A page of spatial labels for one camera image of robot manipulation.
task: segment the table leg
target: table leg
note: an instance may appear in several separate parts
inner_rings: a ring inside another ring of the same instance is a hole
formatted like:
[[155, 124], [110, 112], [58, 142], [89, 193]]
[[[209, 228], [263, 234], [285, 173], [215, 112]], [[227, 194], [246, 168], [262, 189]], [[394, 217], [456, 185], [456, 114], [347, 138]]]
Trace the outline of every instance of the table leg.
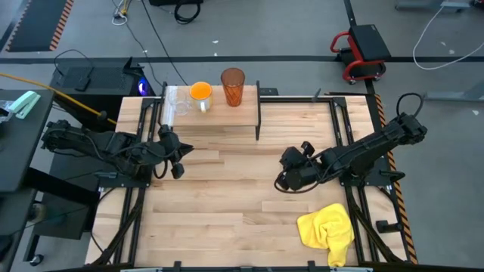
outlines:
[[25, 255], [23, 256], [23, 261], [32, 261], [34, 256], [36, 255], [37, 244], [39, 243], [40, 236], [37, 234], [32, 233], [30, 235], [30, 240], [27, 245], [27, 249], [25, 251]]

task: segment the wheel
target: wheel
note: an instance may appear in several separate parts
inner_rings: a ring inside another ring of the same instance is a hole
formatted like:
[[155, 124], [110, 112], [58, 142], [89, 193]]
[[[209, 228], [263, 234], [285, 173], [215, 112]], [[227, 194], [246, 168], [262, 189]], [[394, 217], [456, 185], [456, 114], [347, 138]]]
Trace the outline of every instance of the wheel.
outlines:
[[37, 265], [41, 264], [42, 261], [44, 261], [44, 255], [37, 254], [37, 255], [33, 256], [32, 261], [30, 261], [30, 266], [37, 266]]

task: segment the white wire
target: white wire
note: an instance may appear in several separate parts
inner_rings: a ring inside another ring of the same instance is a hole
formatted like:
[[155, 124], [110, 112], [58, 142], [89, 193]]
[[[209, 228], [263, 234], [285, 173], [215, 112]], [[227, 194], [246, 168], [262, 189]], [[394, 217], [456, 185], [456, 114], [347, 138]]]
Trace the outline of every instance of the white wire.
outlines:
[[[128, 17], [124, 16], [121, 12], [119, 12], [119, 8], [121, 7], [121, 4], [124, 2], [125, 0], [121, 0], [119, 2], [119, 4], [117, 5], [117, 7], [114, 9], [114, 12], [113, 12], [113, 19], [111, 20], [111, 23], [115, 26], [122, 26], [126, 23], [128, 23]], [[124, 19], [124, 21], [122, 23], [115, 23], [114, 22], [114, 17], [115, 16], [120, 16], [121, 19]]]
[[429, 28], [429, 25], [433, 22], [433, 20], [437, 17], [437, 15], [439, 15], [440, 11], [442, 11], [442, 9], [444, 9], [445, 6], [442, 6], [439, 11], [437, 11], [437, 13], [432, 17], [432, 19], [430, 19], [429, 23], [427, 24], [427, 26], [425, 26], [425, 28], [423, 29], [423, 32], [422, 32], [422, 35], [420, 35], [420, 38], [418, 39], [418, 42], [415, 44], [414, 46], [414, 50], [412, 52], [412, 56], [414, 57], [414, 62], [415, 62], [415, 65], [418, 66], [418, 68], [420, 69], [423, 69], [423, 70], [437, 70], [437, 69], [440, 69], [440, 68], [443, 68], [445, 66], [449, 66], [451, 64], [454, 64], [458, 61], [461, 61], [463, 59], [465, 59], [466, 57], [469, 57], [470, 55], [476, 53], [477, 51], [479, 51], [483, 46], [484, 46], [484, 42], [478, 47], [476, 48], [476, 50], [470, 52], [469, 54], [457, 59], [457, 60], [454, 60], [454, 61], [451, 61], [449, 63], [445, 63], [443, 65], [440, 65], [440, 66], [436, 66], [436, 67], [423, 67], [421, 66], [420, 64], [418, 64], [417, 62], [417, 59], [415, 58], [415, 50], [417, 49], [417, 46], [420, 44], [420, 41], [422, 40], [422, 38], [424, 37], [424, 34], [425, 32], [427, 31], [427, 29]]

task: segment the glass cup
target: glass cup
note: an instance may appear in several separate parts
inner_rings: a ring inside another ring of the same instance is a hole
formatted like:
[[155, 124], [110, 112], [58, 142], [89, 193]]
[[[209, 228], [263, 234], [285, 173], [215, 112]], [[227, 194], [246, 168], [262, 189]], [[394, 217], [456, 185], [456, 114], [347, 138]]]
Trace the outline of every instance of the glass cup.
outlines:
[[228, 68], [222, 73], [221, 80], [227, 104], [231, 107], [239, 106], [244, 92], [244, 72], [238, 68]]
[[212, 107], [212, 86], [206, 82], [197, 82], [190, 87], [190, 96], [195, 106], [202, 113]]
[[175, 113], [180, 116], [187, 114], [191, 107], [190, 101], [188, 101], [187, 95], [184, 91], [171, 90], [168, 93], [167, 100]]

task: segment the glass with orange liquid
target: glass with orange liquid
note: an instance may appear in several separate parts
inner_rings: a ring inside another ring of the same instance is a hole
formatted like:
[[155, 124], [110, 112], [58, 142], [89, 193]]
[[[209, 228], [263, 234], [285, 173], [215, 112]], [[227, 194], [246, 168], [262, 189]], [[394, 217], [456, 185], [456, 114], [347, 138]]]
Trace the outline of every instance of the glass with orange liquid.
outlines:
[[212, 86], [206, 82], [197, 82], [190, 87], [190, 96], [195, 106], [206, 113], [212, 106]]

